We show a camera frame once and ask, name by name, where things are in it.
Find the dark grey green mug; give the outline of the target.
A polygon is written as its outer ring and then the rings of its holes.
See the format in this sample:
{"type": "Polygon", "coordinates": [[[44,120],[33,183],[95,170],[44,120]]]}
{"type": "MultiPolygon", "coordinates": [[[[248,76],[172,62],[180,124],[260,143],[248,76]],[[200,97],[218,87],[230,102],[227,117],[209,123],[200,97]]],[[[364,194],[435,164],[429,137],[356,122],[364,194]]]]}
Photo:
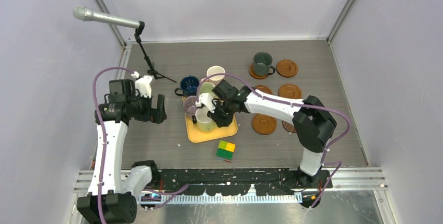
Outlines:
{"type": "Polygon", "coordinates": [[[273,75],[276,72],[272,65],[273,58],[267,52],[257,52],[253,56],[252,70],[257,76],[273,75]]]}

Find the yellow-green faceted mug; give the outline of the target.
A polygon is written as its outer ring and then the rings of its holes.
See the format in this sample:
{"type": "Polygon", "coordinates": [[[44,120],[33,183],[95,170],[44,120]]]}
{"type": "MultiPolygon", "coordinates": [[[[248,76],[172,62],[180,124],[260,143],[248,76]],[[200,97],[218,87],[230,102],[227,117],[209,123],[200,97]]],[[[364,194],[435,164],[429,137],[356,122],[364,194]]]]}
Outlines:
{"type": "Polygon", "coordinates": [[[195,112],[197,127],[204,133],[210,133],[216,128],[216,123],[208,116],[208,112],[208,108],[199,108],[195,112]]]}

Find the purple mug black handle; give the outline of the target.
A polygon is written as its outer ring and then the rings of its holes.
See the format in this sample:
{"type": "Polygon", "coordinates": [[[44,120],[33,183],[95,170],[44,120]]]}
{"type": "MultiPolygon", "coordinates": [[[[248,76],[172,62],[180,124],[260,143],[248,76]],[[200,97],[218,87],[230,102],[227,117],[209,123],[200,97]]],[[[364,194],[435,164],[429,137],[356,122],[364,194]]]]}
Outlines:
{"type": "Polygon", "coordinates": [[[193,124],[197,123],[195,117],[195,112],[197,110],[197,107],[195,105],[196,101],[197,96],[188,96],[184,99],[182,104],[186,118],[191,120],[193,124]]]}

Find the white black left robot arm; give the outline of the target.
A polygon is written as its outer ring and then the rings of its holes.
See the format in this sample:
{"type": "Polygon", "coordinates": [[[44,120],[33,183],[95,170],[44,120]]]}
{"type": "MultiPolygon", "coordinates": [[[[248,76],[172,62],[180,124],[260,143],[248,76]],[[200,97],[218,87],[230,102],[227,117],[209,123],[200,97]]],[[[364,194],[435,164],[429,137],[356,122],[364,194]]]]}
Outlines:
{"type": "Polygon", "coordinates": [[[130,120],[156,124],[166,120],[165,97],[152,105],[153,77],[109,82],[109,93],[95,112],[98,133],[96,164],[87,195],[78,198],[77,210],[88,223],[133,223],[138,197],[144,188],[155,189],[160,173],[153,160],[133,163],[122,179],[122,154],[130,120]]]}

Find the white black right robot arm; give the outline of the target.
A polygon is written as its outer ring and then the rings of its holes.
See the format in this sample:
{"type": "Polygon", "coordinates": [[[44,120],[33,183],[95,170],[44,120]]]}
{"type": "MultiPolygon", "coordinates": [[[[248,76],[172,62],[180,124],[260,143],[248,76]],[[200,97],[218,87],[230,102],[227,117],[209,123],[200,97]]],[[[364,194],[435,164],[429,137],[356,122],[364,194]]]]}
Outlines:
{"type": "Polygon", "coordinates": [[[196,106],[208,107],[207,116],[218,127],[227,127],[233,121],[234,114],[240,112],[263,114],[292,125],[303,147],[296,180],[301,187],[314,188],[318,185],[323,154],[337,122],[328,111],[322,109],[323,105],[317,97],[288,99],[248,86],[237,89],[222,80],[211,93],[199,95],[196,106]]]}

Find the yellow plastic tray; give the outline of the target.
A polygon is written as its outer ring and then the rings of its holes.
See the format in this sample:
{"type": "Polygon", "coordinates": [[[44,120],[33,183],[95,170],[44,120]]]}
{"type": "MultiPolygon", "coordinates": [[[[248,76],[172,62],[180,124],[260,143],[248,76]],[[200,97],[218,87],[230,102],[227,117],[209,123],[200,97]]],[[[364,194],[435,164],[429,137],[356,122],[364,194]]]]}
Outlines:
{"type": "Polygon", "coordinates": [[[228,127],[216,127],[209,133],[201,132],[197,125],[194,124],[186,115],[184,118],[188,139],[192,143],[202,143],[210,140],[231,137],[234,136],[238,131],[238,124],[235,116],[233,117],[232,123],[228,127]]]}

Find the dark walnut wooden coaster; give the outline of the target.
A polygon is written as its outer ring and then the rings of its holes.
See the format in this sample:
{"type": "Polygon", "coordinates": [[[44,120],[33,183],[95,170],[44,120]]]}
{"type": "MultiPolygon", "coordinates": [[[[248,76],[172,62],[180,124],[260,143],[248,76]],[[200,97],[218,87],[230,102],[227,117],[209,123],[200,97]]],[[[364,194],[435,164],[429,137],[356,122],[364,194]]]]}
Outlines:
{"type": "Polygon", "coordinates": [[[282,121],[282,126],[283,126],[283,128],[285,130],[287,130],[290,133],[295,133],[296,132],[295,127],[292,124],[288,123],[288,122],[282,121]]]}

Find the light green mug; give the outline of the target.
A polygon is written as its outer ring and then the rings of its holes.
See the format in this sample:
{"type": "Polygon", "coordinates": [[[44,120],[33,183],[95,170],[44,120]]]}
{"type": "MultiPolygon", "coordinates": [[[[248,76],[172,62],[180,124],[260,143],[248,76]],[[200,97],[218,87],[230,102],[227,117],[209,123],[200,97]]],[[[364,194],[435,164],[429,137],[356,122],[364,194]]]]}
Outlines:
{"type": "Polygon", "coordinates": [[[213,98],[217,98],[217,95],[213,92],[213,89],[215,88],[215,84],[212,82],[203,82],[199,85],[198,91],[197,91],[197,97],[199,98],[200,95],[207,93],[213,98]]]}

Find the brown wooden coaster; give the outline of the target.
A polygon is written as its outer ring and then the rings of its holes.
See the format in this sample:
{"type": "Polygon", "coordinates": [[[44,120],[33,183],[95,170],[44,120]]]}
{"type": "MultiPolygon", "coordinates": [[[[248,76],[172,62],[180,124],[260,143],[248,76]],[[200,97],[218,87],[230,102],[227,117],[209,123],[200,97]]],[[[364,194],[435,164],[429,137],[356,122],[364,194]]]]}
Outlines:
{"type": "Polygon", "coordinates": [[[253,64],[250,64],[249,66],[249,74],[251,77],[253,77],[254,79],[265,79],[267,78],[269,75],[271,75],[272,73],[268,73],[266,75],[263,76],[259,76],[257,75],[254,71],[253,71],[253,64]]]}
{"type": "Polygon", "coordinates": [[[271,90],[268,86],[265,86],[265,85],[257,85],[257,86],[254,86],[254,89],[255,89],[255,90],[259,90],[259,91],[261,91],[261,92],[263,92],[263,93],[270,94],[270,95],[273,94],[272,90],[271,90]]]}
{"type": "Polygon", "coordinates": [[[269,135],[276,130],[277,122],[274,117],[255,114],[251,120],[253,130],[260,135],[269,135]]]}
{"type": "Polygon", "coordinates": [[[298,65],[292,60],[281,60],[275,68],[279,75],[286,78],[294,77],[298,73],[298,65]]]}
{"type": "Polygon", "coordinates": [[[301,89],[294,84],[284,84],[278,90],[278,96],[289,99],[301,99],[301,89]]]}

